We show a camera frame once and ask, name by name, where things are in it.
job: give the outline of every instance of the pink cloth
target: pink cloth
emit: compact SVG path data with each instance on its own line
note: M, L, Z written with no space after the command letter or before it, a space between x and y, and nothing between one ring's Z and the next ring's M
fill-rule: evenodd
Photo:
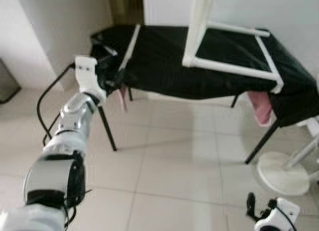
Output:
M120 98L120 103L121 103L121 108L123 112L127 112L127 106L125 102L125 93L126 93L127 87L125 85L122 85L120 89L117 89L119 98Z
M249 91L248 97L255 110L255 119L259 126L269 126L271 124L272 106L266 92Z

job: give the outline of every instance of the white pole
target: white pole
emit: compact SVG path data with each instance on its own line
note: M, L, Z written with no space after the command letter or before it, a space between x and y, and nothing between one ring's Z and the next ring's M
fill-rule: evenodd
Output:
M319 170L309 176L310 182L318 182L319 181Z
M309 142L301 151L293 153L284 165L285 170L289 170L299 164L306 156L308 156L318 144L319 135Z
M284 86L284 81L283 79L281 78L278 70L277 70L277 67L272 59L272 57L270 56L266 46L264 45L264 42L263 40L259 37L259 36L255 36L258 44L259 44L259 47L261 49L261 51L263 52L265 58L266 58L266 61L268 63L268 66L270 68L270 70L272 71L272 73L274 75L277 76L277 85L272 89L272 92L275 93L275 94L278 94L281 92L281 89L283 88Z
M186 47L182 60L182 64L185 67L191 66L191 61L203 40L211 3L212 0L193 0Z
M257 70L253 68L246 68L242 66L232 65L228 63L216 62L212 60L202 59L195 57L191 63L192 67L205 68L211 70L217 70L226 73L233 73L243 76L267 79L277 81L277 76L271 72Z
M257 35L257 36L262 36L262 37L269 37L270 36L270 32L256 30L256 29L253 29L253 28L244 28L244 27L240 27L240 26L229 25L229 24L213 22L213 21L209 22L207 24L207 27L220 29L220 30L231 31L231 32L237 32L237 33L245 33L245 34Z
M126 67L128 61L132 57L132 54L133 54L133 51L134 51L134 48L135 48L135 44L136 44L136 40L137 40L137 38L139 36L140 28L141 28L141 26L139 24L137 24L135 26L135 30L134 30L133 36L131 38L130 44L128 46L128 49L126 50L124 58L123 58L123 60L121 62L121 65L119 67L119 71Z

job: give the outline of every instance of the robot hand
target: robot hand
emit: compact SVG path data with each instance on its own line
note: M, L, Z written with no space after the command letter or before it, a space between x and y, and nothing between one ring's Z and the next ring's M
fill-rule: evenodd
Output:
M261 216L255 216L256 199L253 193L248 195L247 213L255 222L255 231L297 231L294 223L298 217L300 208L283 199L270 200L268 207L261 212Z

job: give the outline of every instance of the trash bin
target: trash bin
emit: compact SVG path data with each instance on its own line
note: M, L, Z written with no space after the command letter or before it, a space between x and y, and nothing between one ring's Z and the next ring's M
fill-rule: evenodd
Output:
M8 102L21 89L0 58L0 104Z

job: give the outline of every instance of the robot forearm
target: robot forearm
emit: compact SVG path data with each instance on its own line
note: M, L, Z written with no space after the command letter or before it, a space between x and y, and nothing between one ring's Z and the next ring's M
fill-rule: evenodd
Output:
M106 99L97 84L95 65L93 58L76 58L81 92L61 110L58 130L26 176L26 206L3 214L1 231L62 231L67 210L84 199L84 158L90 122L98 103Z

